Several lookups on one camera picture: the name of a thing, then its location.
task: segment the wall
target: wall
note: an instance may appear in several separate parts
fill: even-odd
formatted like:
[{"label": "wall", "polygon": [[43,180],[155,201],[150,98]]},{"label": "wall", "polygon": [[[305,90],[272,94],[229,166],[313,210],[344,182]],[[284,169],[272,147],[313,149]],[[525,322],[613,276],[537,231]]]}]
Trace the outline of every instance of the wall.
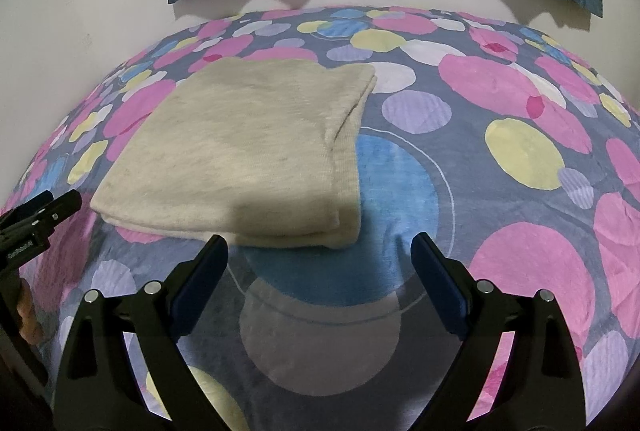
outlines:
[{"label": "wall", "polygon": [[0,202],[66,112],[144,46],[238,11],[325,4],[463,10],[528,24],[640,106],[640,0],[604,0],[604,19],[565,0],[0,0]]}]

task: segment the folded cloth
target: folded cloth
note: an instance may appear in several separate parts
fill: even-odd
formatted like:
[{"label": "folded cloth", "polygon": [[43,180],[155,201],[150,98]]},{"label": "folded cloth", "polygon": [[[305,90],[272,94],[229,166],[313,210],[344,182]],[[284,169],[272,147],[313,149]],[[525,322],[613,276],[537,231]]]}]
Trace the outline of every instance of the folded cloth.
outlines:
[{"label": "folded cloth", "polygon": [[369,64],[223,58],[133,135],[91,206],[145,233],[339,248],[360,231],[355,138]]}]

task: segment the bedsheet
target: bedsheet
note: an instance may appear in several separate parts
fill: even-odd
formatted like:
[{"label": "bedsheet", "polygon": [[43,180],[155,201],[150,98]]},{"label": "bedsheet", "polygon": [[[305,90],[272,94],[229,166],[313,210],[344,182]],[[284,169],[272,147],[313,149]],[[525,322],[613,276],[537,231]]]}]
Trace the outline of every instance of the bedsheet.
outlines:
[{"label": "bedsheet", "polygon": [[[357,243],[230,249],[193,334],[178,343],[232,429],[411,425],[460,345],[411,266],[420,231],[506,292],[555,292],[588,418],[604,406],[640,351],[638,114],[541,32],[402,7],[268,11],[194,26],[123,62],[62,120],[5,206],[45,189],[76,188],[85,199],[51,249],[21,269],[54,378],[86,290],[132,293],[202,247],[108,225],[89,200],[164,97],[230,56],[368,62],[378,79],[356,141]],[[162,413],[136,339],[126,342],[148,406]],[[491,405],[509,345],[475,414]]]}]

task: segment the blue gripper pad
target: blue gripper pad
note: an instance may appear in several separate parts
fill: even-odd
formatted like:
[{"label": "blue gripper pad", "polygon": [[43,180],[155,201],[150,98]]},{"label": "blue gripper pad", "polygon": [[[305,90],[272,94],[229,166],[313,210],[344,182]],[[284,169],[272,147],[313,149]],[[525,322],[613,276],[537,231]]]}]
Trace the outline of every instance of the blue gripper pad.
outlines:
[{"label": "blue gripper pad", "polygon": [[219,237],[205,244],[194,259],[197,263],[171,305],[171,337],[176,341],[193,331],[228,261],[226,241]]},{"label": "blue gripper pad", "polygon": [[411,263],[447,332],[463,340],[469,331],[466,321],[468,305],[447,271],[444,259],[447,258],[438,256],[422,234],[414,237],[411,243]]}]

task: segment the silver screw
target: silver screw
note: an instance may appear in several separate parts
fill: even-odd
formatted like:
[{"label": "silver screw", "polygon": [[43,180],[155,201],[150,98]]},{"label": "silver screw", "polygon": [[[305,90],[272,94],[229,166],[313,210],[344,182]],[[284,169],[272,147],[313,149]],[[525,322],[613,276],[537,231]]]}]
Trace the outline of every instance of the silver screw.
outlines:
[{"label": "silver screw", "polygon": [[159,281],[149,281],[149,283],[145,285],[145,292],[149,295],[153,295],[157,294],[161,288],[162,283],[160,283]]},{"label": "silver screw", "polygon": [[556,298],[556,296],[554,296],[554,293],[551,292],[551,290],[547,290],[546,288],[540,290],[540,297],[547,303],[553,301]]},{"label": "silver screw", "polygon": [[481,279],[476,283],[476,287],[483,294],[489,294],[494,291],[494,284],[491,281],[487,281],[486,279]]},{"label": "silver screw", "polygon": [[96,299],[98,299],[99,295],[100,292],[98,292],[98,290],[89,290],[89,292],[84,294],[84,300],[88,303],[93,303]]}]

